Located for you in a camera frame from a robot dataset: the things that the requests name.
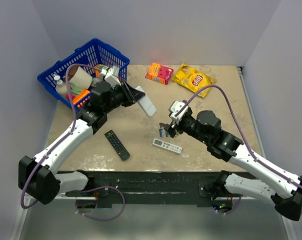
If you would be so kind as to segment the yellow Lays chips bag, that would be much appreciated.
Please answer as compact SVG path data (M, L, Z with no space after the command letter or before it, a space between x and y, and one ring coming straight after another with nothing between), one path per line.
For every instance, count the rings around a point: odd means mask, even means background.
M195 68L182 63L172 78L172 81L183 86L189 91L196 93L203 87L214 85L217 80Z

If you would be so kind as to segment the small white remote control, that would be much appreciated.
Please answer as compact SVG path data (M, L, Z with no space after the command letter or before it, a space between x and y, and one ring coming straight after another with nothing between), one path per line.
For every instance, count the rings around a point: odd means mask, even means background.
M152 117L157 111L155 105L152 103L141 86L137 86L135 89L144 93L144 96L140 100L138 100L137 103L148 117Z

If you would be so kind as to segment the orange green juice carton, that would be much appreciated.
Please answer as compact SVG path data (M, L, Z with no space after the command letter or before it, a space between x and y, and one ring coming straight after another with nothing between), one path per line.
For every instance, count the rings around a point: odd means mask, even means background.
M109 70L109 66L107 65L104 65L104 64L97 64L95 66L95 70L94 70L94 73L95 73L95 77L96 78L100 78L100 79L103 79L106 75L107 75L107 72Z

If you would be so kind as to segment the cream cylindrical container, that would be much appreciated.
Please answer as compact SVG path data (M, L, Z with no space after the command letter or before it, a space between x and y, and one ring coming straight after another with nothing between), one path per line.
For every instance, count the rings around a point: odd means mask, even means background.
M81 66L72 66L68 69L68 82L71 86L77 86L82 89L88 89L91 86L93 77Z

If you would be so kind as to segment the orange box in basket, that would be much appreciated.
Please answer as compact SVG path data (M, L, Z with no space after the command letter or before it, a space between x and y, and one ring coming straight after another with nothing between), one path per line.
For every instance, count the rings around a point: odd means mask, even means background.
M72 103L76 106L84 100L86 101L90 96L91 92L88 89L83 89L75 98L72 99Z

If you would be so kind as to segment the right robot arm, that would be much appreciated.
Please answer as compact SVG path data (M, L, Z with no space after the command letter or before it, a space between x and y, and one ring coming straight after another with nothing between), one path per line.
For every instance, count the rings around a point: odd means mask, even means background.
M263 158L235 135L221 127L221 120L211 110L204 110L193 118L188 109L180 121L161 123L173 138L186 133L206 145L215 158L238 166L254 179L222 171L212 183L214 192L221 197L228 193L266 201L282 216L299 221L302 215L302 175L284 170Z

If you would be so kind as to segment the blue battery left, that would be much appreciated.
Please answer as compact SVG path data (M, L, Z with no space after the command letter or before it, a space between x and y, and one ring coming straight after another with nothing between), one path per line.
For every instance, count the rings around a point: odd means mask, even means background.
M163 129L162 129L162 127L160 127L160 129L159 129L159 136L163 137Z

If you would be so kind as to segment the orange pink snack box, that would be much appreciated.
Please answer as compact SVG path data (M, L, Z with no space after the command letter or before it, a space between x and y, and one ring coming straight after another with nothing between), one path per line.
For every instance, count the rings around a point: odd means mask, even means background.
M171 76L173 75L173 72L174 70L171 67L153 62L150 65L145 78L163 85L167 85L171 79Z

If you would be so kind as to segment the white bottle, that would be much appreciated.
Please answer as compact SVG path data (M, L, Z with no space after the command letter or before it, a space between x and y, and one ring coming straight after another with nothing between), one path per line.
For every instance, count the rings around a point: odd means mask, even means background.
M68 97L68 89L66 86L66 83L61 79L61 77L59 75L55 75L53 77L55 83L56 83L56 87L55 90L56 92L67 102L69 102L69 97Z

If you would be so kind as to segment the black TV remote control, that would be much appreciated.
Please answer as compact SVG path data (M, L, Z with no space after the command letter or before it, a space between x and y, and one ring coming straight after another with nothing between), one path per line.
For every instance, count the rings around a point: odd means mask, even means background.
M131 156L113 130L109 130L104 136L122 161L126 161Z

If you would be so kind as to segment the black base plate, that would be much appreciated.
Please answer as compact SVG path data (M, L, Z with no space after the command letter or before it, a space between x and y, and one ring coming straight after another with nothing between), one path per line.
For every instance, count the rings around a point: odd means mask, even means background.
M210 207L212 198L227 198L221 186L228 171L220 172L130 172L88 171L89 186L95 192L69 191L67 197L96 200L98 208L113 204L127 205L194 205Z

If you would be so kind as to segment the blue plastic shopping basket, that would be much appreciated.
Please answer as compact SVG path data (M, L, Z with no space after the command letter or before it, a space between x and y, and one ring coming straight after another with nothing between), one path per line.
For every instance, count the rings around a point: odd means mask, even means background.
M84 101L90 97L90 89L92 83L89 80L97 78L99 73L91 67L113 67L119 68L118 76L120 80L127 79L127 66L130 60L124 56L119 50L111 45L102 42L97 38L93 38L81 47L77 48L73 54L62 61L57 61L52 67L37 76L37 80L45 87L45 89L57 100L64 103L67 107L71 107L69 98L66 96L66 88L64 86L57 87L55 76L65 79L67 68L72 64L84 64L85 66L74 66L69 71L69 84L71 87L71 95L75 110L78 112L84 105Z

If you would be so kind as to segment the long white remote control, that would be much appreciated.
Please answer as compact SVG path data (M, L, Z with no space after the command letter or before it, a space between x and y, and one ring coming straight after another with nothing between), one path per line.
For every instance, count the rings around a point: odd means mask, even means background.
M163 150L170 151L175 154L181 154L181 152L182 152L182 147L169 143L169 142L165 142L165 141L157 139L157 138L153 139L152 145L155 147L159 147Z

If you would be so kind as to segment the metal tin can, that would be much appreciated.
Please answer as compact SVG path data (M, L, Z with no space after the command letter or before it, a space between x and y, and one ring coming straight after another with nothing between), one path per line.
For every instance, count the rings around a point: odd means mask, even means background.
M91 82L91 87L92 88L94 88L95 86L96 86L96 84L98 84L98 83L100 83L100 82L102 82L102 80L100 79L100 78L98 78L98 77L94 77L93 79L92 79L92 82Z

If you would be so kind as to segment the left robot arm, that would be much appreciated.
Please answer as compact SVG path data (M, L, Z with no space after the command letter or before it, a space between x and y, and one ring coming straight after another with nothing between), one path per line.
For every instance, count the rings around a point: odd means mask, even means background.
M51 145L34 157L24 156L18 163L18 187L22 190L20 204L24 209L26 194L46 205L58 194L78 191L90 196L95 184L81 171L59 174L64 161L87 139L92 137L107 121L114 109L138 103L147 116L155 107L148 95L138 86L126 82L111 86L99 82L91 90L90 99L78 113L76 120Z

